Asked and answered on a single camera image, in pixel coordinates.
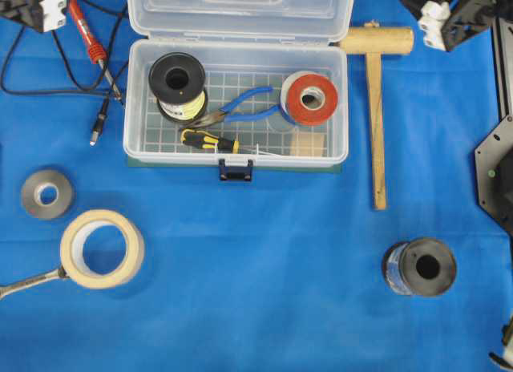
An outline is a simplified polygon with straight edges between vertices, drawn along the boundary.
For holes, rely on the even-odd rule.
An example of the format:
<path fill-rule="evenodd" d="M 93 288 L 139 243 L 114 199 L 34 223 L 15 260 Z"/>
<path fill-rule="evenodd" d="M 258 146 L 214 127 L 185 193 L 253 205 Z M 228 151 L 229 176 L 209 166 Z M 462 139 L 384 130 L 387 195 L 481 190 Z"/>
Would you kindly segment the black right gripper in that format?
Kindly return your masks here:
<path fill-rule="evenodd" d="M 426 46 L 450 52 L 505 15 L 505 0 L 399 0 L 418 20 Z"/>

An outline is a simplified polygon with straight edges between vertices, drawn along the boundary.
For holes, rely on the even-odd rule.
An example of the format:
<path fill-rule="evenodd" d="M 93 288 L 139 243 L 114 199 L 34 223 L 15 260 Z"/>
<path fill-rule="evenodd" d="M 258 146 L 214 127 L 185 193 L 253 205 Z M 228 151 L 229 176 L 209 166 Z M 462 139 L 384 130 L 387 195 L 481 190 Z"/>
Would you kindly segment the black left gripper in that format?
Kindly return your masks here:
<path fill-rule="evenodd" d="M 1 0 L 1 16 L 39 33 L 66 24 L 68 0 Z"/>

